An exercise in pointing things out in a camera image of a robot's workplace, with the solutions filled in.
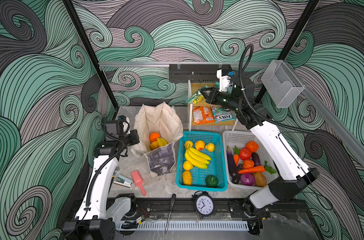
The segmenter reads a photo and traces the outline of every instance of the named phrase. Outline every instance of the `orange snack bag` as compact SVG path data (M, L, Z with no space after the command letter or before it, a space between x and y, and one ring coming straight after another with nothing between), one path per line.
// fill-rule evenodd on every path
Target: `orange snack bag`
M193 108L194 123L202 124L214 122L214 116L210 107L196 107Z

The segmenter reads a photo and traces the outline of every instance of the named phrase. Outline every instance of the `banana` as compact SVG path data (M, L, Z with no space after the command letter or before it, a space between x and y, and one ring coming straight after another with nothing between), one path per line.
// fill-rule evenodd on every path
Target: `banana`
M164 146L166 146L167 144L169 144L165 139L163 139L163 138L161 138L160 137L160 139L163 141L163 143L164 143Z
M160 147L165 146L165 143L162 141L162 139L160 139L159 137L157 137L157 143Z
M196 155L206 159L206 160L211 160L211 157L209 157L208 155L204 154L203 152L198 151L197 149L191 147L189 148L193 153L195 153Z
M188 153L189 153L189 155L190 155L192 158L194 158L195 160L198 160L198 161L200 161L200 162L203 162L204 164L209 164L209 163L210 163L208 160L204 159L203 157L200 157L200 156L198 156L197 154L193 153L193 152L191 151L191 147L189 147L189 149L187 150L187 152L188 152Z
M203 162L200 162L200 161L195 160L194 158L192 158L187 153L187 151L185 152L185 159L188 160L188 161L190 161L193 166L196 166L196 167L199 167L199 168L202 168L202 169L206 169L207 168L207 165L206 164L204 164Z

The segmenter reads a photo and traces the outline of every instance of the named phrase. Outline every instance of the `alarm clock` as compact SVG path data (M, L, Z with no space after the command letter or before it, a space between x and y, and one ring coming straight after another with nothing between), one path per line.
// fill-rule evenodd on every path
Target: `alarm clock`
M194 209L197 215L208 217L214 214L214 202L207 192L202 192L200 195L194 195Z

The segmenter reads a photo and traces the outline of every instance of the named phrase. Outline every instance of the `carrot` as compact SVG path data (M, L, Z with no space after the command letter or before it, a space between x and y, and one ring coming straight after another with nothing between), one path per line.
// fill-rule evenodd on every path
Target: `carrot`
M242 169L242 170L238 171L238 173L242 174L242 173L264 172L264 171L265 171L264 166L257 166L257 167L249 167L249 168Z
M253 166L254 166L254 162L252 160L245 159L243 161L243 165L242 165L243 169L250 168L250 167L253 167Z
M238 154L234 154L233 158L234 158L235 165L238 165L239 155Z

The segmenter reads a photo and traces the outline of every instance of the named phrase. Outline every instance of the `screwdriver handle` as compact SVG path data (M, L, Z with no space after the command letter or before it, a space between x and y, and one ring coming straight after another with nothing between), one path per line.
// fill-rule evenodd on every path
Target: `screwdriver handle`
M170 212L173 210L173 206L174 206L174 203L175 203L175 198L177 196L173 193L173 195L171 196L171 200L170 200Z

